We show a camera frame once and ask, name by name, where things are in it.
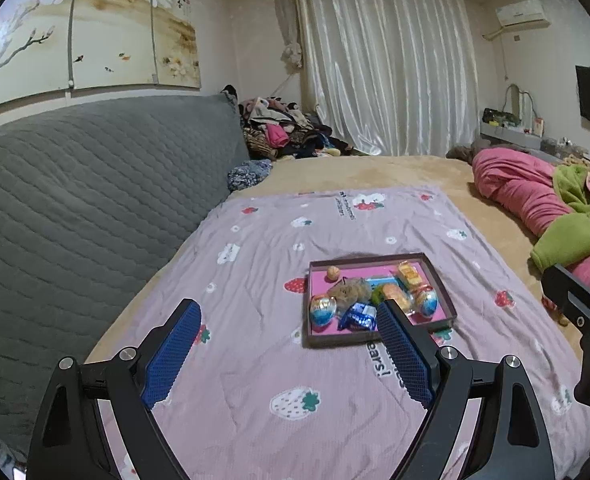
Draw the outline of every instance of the pink clothing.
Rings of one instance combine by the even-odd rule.
[[[553,189],[555,168],[527,153],[488,148],[473,159],[475,185],[541,236],[558,216],[572,212]]]
[[[473,159],[479,192],[518,215],[538,237],[553,220],[572,212],[553,189],[553,171],[551,164],[507,148],[482,150]],[[590,191],[590,176],[586,186]],[[569,270],[590,287],[590,256]]]
[[[266,124],[266,141],[271,148],[282,148],[288,144],[289,140],[284,128],[278,124]]]

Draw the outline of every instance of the curtain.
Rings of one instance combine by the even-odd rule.
[[[371,155],[444,155],[478,128],[464,0],[297,0],[308,107]]]
[[[284,52],[281,59],[289,65],[289,71],[293,73],[302,67],[296,0],[275,0],[275,13],[284,38]]]

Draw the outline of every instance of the air conditioner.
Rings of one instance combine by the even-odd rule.
[[[528,22],[546,22],[544,7],[539,0],[525,0],[495,10],[502,27]]]

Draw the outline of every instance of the gray headboard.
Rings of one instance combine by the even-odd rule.
[[[0,127],[0,437],[27,452],[50,373],[81,362],[248,158],[223,95],[116,99]]]

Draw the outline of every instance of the small round ball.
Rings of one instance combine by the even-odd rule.
[[[341,275],[342,272],[339,270],[339,267],[330,266],[326,269],[326,279],[329,282],[336,282]]]

